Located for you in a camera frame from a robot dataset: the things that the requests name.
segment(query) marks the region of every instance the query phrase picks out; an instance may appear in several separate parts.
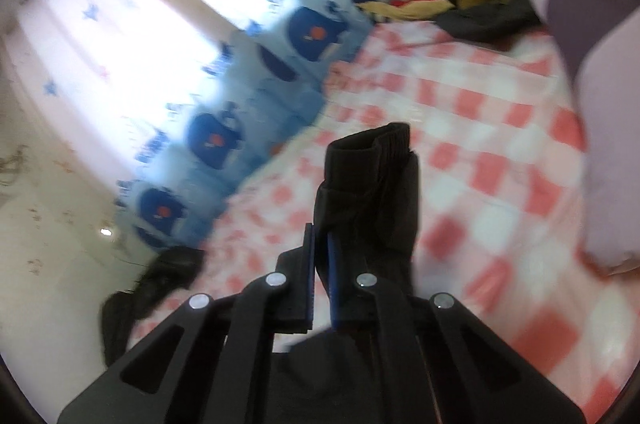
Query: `red and white checkered sheet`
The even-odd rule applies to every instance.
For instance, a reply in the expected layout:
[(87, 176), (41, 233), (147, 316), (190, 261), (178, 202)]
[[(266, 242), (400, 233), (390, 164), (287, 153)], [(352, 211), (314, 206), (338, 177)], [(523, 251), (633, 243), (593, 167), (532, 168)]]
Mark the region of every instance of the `red and white checkered sheet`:
[(552, 38), (534, 32), (500, 53), (431, 23), (390, 23), (343, 64), (316, 125), (230, 199), (191, 292), (132, 341), (192, 293), (230, 295), (273, 270), (312, 219), (327, 144), (407, 121), (421, 168), (418, 295), (452, 293), (596, 422), (640, 359), (640, 275), (602, 278), (582, 260), (583, 137)]

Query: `dark purple fabric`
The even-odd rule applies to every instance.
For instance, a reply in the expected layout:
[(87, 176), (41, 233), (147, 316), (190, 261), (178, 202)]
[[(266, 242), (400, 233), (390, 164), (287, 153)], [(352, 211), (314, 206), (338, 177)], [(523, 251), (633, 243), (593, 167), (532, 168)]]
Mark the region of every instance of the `dark purple fabric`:
[(587, 53), (640, 6), (640, 0), (548, 0), (548, 24), (573, 81)]

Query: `lavender pillow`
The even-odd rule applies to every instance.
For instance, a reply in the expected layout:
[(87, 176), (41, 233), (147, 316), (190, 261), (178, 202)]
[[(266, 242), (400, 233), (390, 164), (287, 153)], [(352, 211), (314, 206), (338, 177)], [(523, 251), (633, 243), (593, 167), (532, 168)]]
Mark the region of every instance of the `lavender pillow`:
[(531, 0), (562, 53), (587, 138), (585, 251), (640, 266), (640, 0)]

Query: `cushion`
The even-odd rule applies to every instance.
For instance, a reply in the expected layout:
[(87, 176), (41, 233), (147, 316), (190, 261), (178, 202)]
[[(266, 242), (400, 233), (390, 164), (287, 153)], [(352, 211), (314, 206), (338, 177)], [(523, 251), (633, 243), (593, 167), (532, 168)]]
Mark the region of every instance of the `cushion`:
[(640, 0), (531, 1), (584, 124), (584, 250), (609, 273), (640, 266)]

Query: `blue star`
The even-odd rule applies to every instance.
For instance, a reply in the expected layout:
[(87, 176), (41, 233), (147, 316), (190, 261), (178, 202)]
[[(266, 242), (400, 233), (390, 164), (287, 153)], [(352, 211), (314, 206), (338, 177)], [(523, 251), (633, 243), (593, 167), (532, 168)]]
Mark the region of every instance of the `blue star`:
[(47, 84), (43, 86), (44, 95), (52, 95), (53, 97), (58, 96), (58, 85), (50, 80)]
[(82, 15), (85, 19), (92, 19), (94, 21), (97, 21), (98, 7), (94, 4), (91, 4), (89, 5), (89, 8), (82, 13)]

